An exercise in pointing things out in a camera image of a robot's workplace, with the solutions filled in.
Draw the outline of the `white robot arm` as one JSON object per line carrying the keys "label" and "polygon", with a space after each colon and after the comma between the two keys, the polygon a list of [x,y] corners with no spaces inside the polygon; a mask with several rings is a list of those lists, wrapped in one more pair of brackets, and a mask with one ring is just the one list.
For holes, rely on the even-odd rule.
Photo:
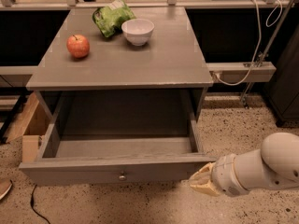
{"label": "white robot arm", "polygon": [[299,136],[273,133],[261,148],[222,156],[206,164],[189,179],[195,191],[210,196],[247,195],[253,189],[295,189],[299,187]]}

